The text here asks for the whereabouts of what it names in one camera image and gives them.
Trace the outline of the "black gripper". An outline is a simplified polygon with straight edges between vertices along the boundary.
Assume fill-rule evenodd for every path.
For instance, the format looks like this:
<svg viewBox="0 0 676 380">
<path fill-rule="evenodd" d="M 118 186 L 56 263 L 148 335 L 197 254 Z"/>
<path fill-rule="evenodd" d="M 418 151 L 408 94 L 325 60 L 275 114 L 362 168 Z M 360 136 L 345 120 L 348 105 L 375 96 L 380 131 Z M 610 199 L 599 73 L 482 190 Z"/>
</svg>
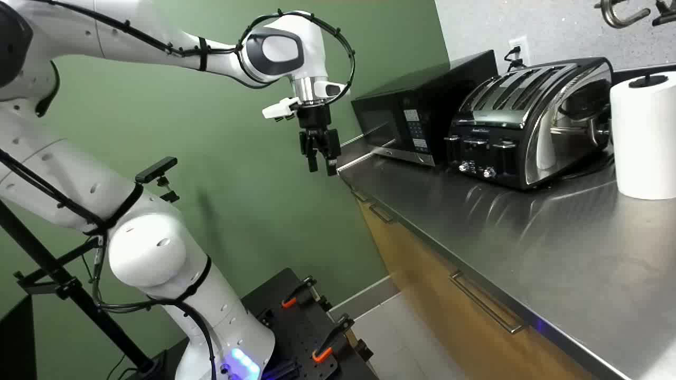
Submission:
<svg viewBox="0 0 676 380">
<path fill-rule="evenodd" d="M 323 133 L 323 158 L 325 158 L 325 171 L 330 175 L 335 174 L 335 161 L 341 157 L 341 140 L 337 140 L 337 131 L 330 129 L 332 124 L 332 114 L 327 105 L 317 105 L 317 107 L 299 107 L 295 112 L 295 118 L 299 123 L 299 151 L 307 158 L 308 171 L 314 174 L 317 171 L 317 151 L 314 151 L 314 141 L 313 136 L 308 131 L 325 131 Z"/>
</svg>

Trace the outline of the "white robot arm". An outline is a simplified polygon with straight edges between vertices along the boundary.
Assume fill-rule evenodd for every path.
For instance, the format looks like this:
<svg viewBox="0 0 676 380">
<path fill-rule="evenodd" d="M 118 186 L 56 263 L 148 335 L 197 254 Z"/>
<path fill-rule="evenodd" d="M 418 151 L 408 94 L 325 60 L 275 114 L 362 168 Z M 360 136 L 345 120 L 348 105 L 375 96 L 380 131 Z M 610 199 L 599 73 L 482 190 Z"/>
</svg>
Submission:
<svg viewBox="0 0 676 380">
<path fill-rule="evenodd" d="M 151 0 L 0 0 L 3 196 L 34 216 L 93 235 L 113 276 L 162 307 L 187 338 L 176 380 L 259 380 L 275 335 L 182 225 L 177 208 L 42 129 L 60 91 L 54 62 L 89 55 L 229 76 L 250 88 L 280 79 L 291 94 L 268 118 L 325 112 L 347 87 L 325 70 L 335 29 L 307 10 L 264 15 L 223 45 L 160 18 Z"/>
</svg>

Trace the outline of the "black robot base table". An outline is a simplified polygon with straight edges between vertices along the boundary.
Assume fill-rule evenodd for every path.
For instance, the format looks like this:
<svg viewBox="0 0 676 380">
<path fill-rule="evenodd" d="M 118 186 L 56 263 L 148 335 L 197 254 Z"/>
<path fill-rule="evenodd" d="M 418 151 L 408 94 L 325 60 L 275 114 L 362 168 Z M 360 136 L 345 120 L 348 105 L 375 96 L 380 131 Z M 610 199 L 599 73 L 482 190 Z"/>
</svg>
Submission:
<svg viewBox="0 0 676 380">
<path fill-rule="evenodd" d="M 179 294 L 151 296 L 187 338 L 173 380 L 375 380 L 371 351 L 350 330 L 333 339 L 325 364 L 311 358 L 337 318 L 314 290 L 314 300 L 280 308 L 301 280 L 286 267 L 238 298 L 220 273 L 203 267 Z"/>
</svg>

